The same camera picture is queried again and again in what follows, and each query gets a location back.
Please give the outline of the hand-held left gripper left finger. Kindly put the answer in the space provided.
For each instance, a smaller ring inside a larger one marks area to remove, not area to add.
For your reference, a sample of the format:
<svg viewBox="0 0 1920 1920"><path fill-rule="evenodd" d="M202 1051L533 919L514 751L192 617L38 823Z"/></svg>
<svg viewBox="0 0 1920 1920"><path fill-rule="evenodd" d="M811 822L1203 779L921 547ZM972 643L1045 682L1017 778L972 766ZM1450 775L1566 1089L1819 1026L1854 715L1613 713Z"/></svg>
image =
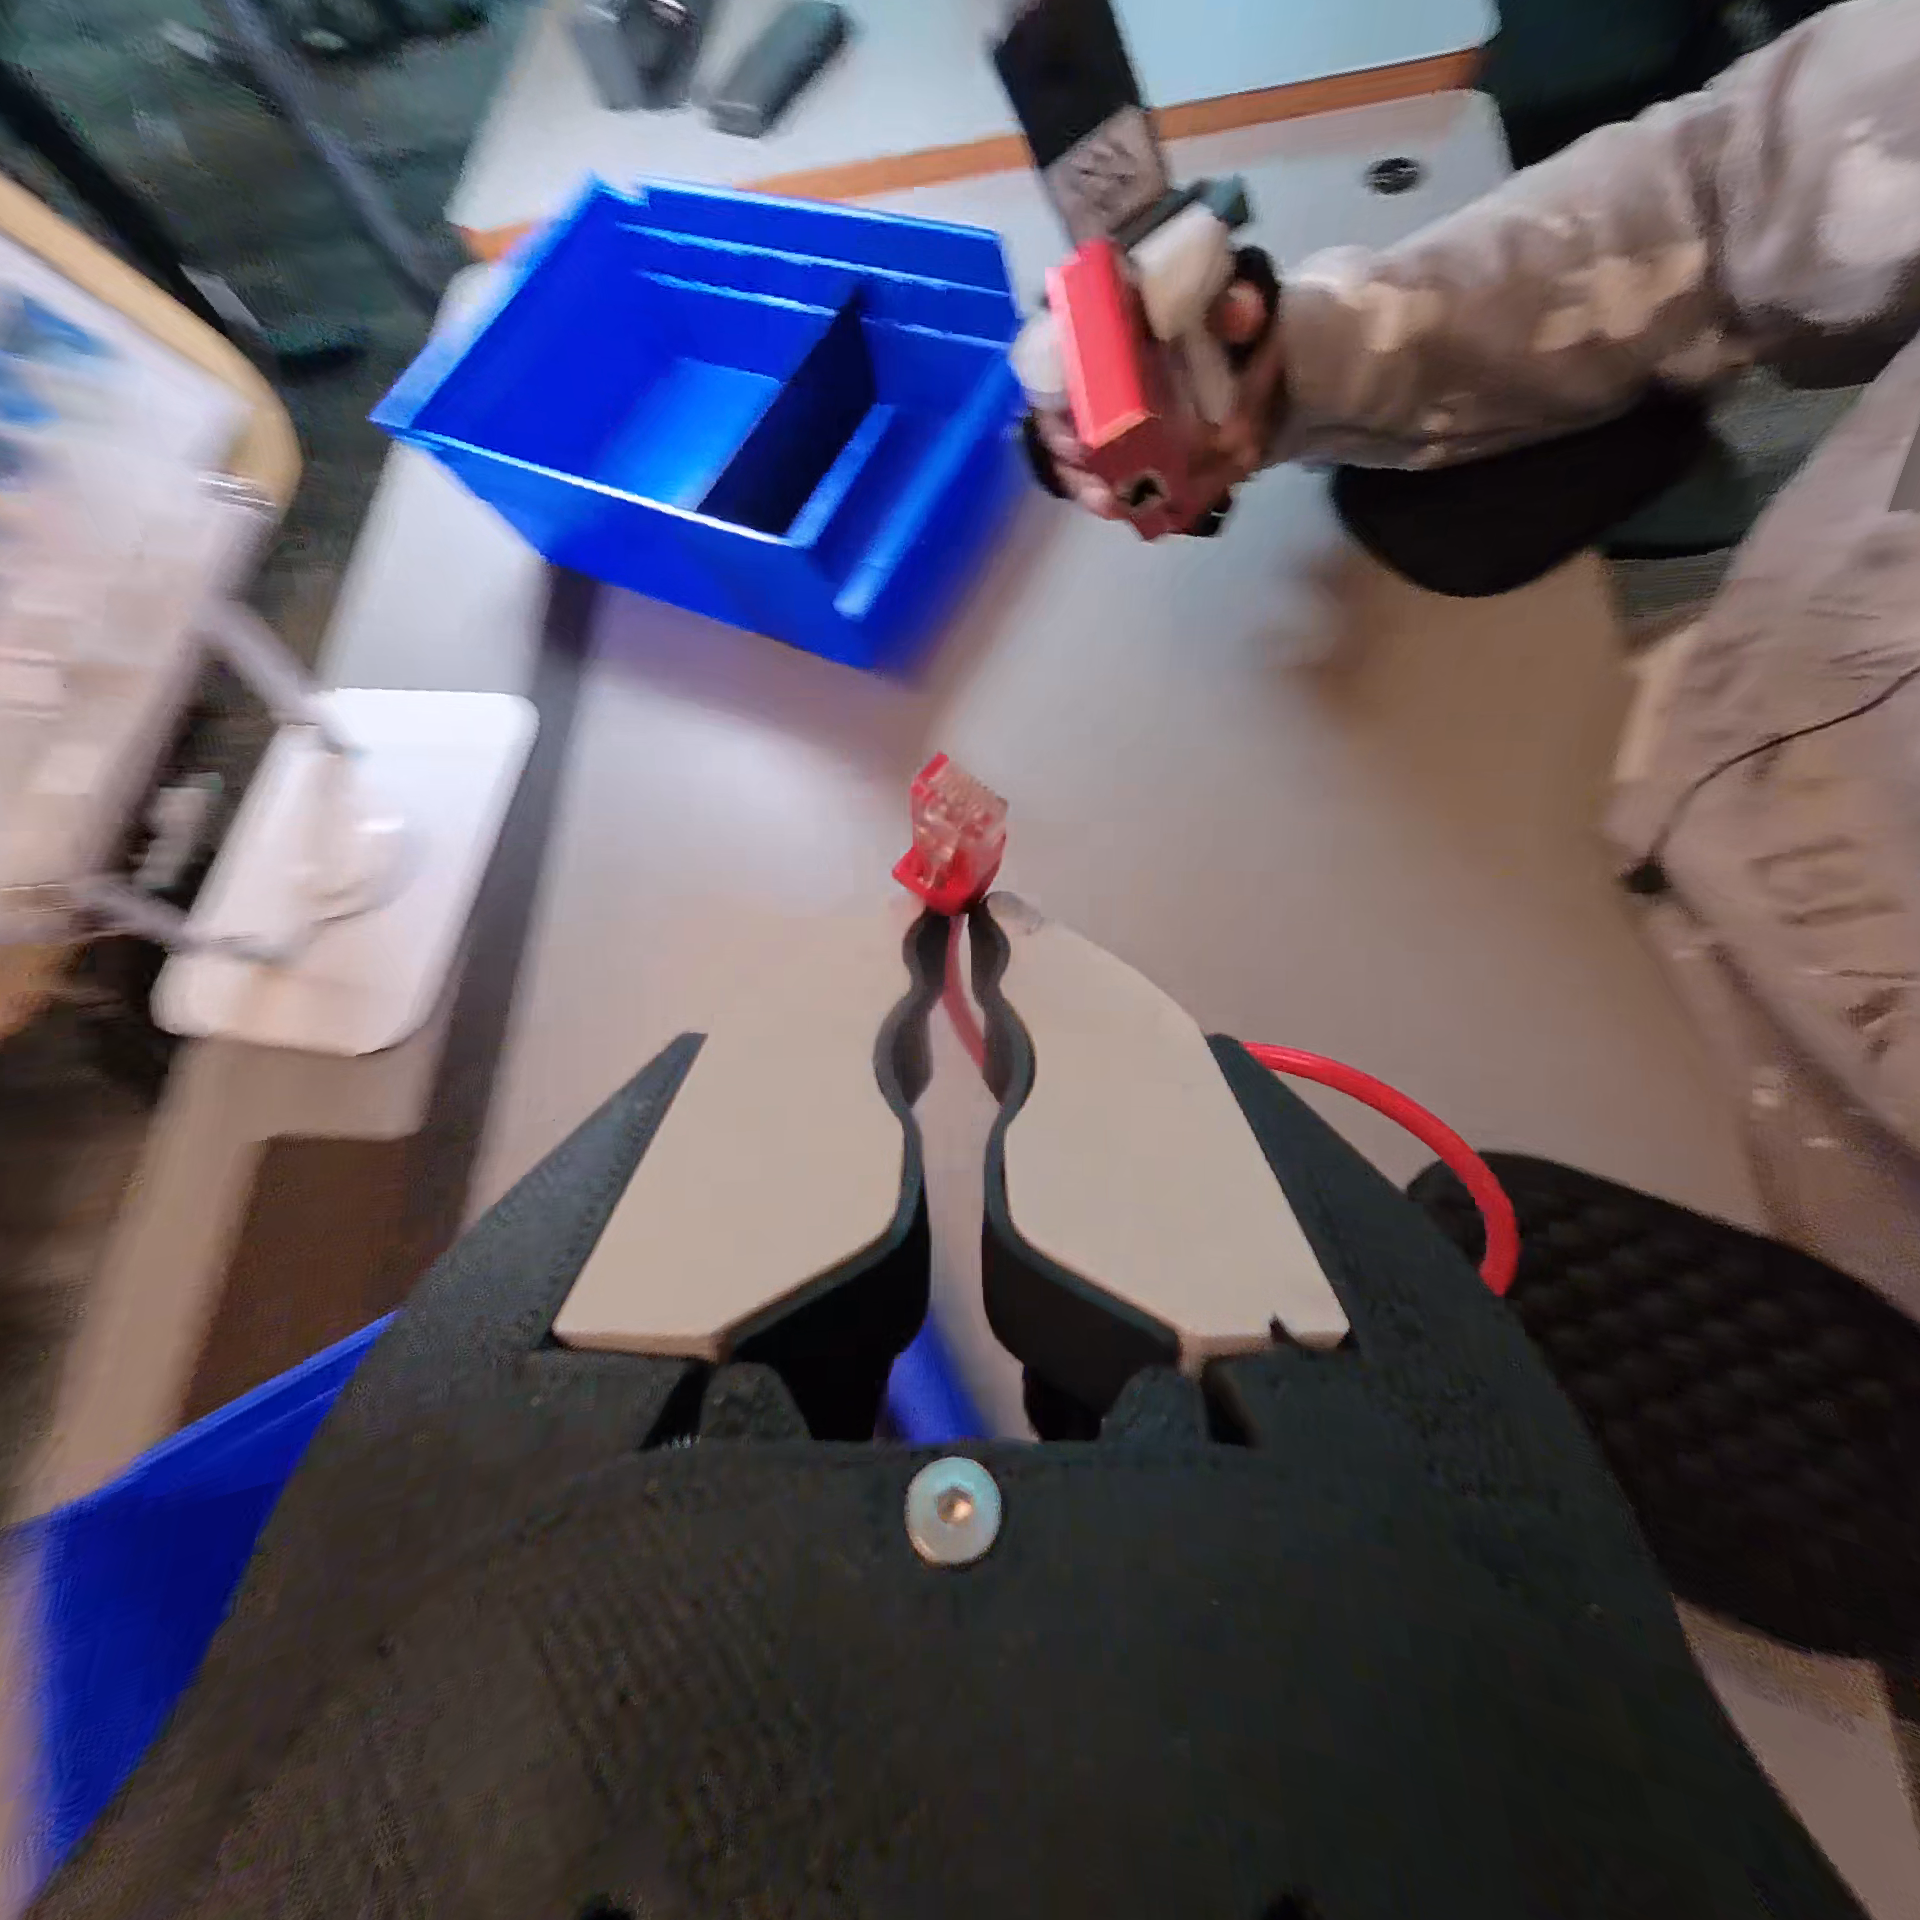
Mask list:
<svg viewBox="0 0 1920 1920"><path fill-rule="evenodd" d="M941 919L732 916L684 952L664 1107L550 1324L570 1354L752 1363L813 1434L874 1434L929 1318L917 1105Z"/></svg>

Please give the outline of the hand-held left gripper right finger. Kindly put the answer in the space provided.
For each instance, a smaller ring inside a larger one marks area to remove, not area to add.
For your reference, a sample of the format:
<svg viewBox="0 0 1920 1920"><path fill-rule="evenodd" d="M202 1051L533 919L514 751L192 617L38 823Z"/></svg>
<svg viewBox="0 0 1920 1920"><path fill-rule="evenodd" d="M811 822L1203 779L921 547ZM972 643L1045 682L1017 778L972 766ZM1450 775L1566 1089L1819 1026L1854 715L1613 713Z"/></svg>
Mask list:
<svg viewBox="0 0 1920 1920"><path fill-rule="evenodd" d="M988 1087L980 1291L1045 1396L1332 1354L1350 1320L1201 1024L1012 894L970 915Z"/></svg>

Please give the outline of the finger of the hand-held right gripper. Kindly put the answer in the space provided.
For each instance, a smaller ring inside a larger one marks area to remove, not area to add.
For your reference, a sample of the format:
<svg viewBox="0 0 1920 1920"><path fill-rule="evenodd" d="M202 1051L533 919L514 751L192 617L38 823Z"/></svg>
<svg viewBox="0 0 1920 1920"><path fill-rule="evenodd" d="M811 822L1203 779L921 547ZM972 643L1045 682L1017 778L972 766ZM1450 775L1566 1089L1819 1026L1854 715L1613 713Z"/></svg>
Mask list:
<svg viewBox="0 0 1920 1920"><path fill-rule="evenodd" d="M1082 444L1059 323L1024 321L1008 345L1008 368L1022 394L1024 431L1043 444Z"/></svg>
<svg viewBox="0 0 1920 1920"><path fill-rule="evenodd" d="M1184 209L1132 248L1132 265L1148 334L1165 347L1194 411L1221 425L1237 370L1211 316L1235 279L1233 228L1211 209Z"/></svg>

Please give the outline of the red ethernet splitter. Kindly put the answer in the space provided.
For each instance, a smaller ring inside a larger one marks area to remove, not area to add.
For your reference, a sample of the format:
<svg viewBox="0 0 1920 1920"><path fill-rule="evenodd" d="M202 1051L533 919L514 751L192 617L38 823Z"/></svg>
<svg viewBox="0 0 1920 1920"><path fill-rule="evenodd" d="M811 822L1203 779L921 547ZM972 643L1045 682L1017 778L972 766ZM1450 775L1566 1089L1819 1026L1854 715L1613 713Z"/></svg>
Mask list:
<svg viewBox="0 0 1920 1920"><path fill-rule="evenodd" d="M1109 239L1091 239L1048 278L1065 411L1092 478L1141 540L1204 537L1228 505L1201 473L1210 406L1233 400L1233 368L1210 332L1211 295L1173 340L1154 332L1145 291Z"/></svg>

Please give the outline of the blue plastic bin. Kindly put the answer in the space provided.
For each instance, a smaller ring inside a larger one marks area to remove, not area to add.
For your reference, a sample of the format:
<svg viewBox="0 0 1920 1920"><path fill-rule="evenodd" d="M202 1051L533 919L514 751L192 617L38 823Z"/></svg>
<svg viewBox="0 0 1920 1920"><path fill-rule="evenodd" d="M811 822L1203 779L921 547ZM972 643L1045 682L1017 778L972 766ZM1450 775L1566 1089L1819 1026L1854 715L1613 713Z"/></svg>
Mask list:
<svg viewBox="0 0 1920 1920"><path fill-rule="evenodd" d="M38 1689L33 1888L192 1682L283 1484L384 1328L362 1328L25 1527Z"/></svg>
<svg viewBox="0 0 1920 1920"><path fill-rule="evenodd" d="M921 659L993 564L1026 465L989 228L707 184L589 184L501 262L371 420L536 553L809 657ZM861 291L878 406L788 537L697 514Z"/></svg>

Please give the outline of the person's right forearm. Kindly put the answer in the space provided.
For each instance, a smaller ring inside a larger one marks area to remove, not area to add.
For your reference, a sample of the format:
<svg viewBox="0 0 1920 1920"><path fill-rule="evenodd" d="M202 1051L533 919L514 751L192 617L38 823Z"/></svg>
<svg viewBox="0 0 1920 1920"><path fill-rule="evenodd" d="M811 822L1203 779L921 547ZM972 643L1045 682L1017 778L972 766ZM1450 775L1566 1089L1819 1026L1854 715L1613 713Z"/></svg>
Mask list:
<svg viewBox="0 0 1920 1920"><path fill-rule="evenodd" d="M1270 465L1437 470L1745 368L1915 431L1918 7L1837 6L1384 248L1283 279Z"/></svg>

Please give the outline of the person's right hand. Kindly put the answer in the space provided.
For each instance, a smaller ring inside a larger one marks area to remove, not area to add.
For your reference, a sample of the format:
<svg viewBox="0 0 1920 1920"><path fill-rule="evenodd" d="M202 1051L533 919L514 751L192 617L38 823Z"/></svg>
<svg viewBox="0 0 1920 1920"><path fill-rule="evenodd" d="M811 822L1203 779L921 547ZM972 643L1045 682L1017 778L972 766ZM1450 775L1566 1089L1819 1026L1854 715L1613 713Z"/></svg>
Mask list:
<svg viewBox="0 0 1920 1920"><path fill-rule="evenodd" d="M1237 486L1267 465L1289 409L1280 274L1265 250L1235 252L1206 339L1194 386L1198 463L1221 486Z"/></svg>

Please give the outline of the black bin divider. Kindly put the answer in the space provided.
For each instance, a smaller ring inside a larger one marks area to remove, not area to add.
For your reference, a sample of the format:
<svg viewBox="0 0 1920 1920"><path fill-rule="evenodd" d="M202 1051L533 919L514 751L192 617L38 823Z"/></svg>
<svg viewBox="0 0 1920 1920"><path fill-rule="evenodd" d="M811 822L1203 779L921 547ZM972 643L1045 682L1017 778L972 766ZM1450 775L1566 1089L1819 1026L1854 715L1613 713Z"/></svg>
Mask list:
<svg viewBox="0 0 1920 1920"><path fill-rule="evenodd" d="M792 537L827 472L878 406L869 298L832 311L795 372L722 463L697 514L764 537Z"/></svg>

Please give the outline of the dark grey device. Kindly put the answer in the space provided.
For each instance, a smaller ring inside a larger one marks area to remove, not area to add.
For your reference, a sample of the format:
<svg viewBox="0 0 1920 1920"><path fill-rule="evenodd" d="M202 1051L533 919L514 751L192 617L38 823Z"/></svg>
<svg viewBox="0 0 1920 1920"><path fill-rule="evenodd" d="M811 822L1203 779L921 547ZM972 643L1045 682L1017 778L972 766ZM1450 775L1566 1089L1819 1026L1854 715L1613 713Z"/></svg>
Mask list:
<svg viewBox="0 0 1920 1920"><path fill-rule="evenodd" d="M592 91L610 113L682 108L713 2L571 2L566 27Z"/></svg>
<svg viewBox="0 0 1920 1920"><path fill-rule="evenodd" d="M724 76L709 84L709 128L724 137L768 137L851 39L853 18L843 6L778 6Z"/></svg>

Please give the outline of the white monitor base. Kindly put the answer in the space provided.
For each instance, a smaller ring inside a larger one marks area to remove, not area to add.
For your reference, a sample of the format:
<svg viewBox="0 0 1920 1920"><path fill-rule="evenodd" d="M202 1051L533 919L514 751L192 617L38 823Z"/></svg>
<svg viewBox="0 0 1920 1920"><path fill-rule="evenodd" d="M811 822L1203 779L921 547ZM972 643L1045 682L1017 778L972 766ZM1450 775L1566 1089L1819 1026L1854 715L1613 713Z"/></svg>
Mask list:
<svg viewBox="0 0 1920 1920"><path fill-rule="evenodd" d="M154 1019L341 1062L395 1049L449 986L537 713L507 692L317 688L236 604L204 631L274 735L168 935Z"/></svg>

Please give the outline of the black mesh office chair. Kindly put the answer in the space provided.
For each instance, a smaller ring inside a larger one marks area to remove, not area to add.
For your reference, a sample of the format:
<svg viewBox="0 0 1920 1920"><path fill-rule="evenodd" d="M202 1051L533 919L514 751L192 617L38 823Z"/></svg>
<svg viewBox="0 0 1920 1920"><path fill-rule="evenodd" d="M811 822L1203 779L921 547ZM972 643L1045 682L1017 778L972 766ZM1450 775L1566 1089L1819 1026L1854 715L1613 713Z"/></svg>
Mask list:
<svg viewBox="0 0 1920 1920"><path fill-rule="evenodd" d="M1505 1304L1673 1596L1773 1641L1918 1656L1918 1331L1837 1270L1547 1160L1492 1155Z"/></svg>

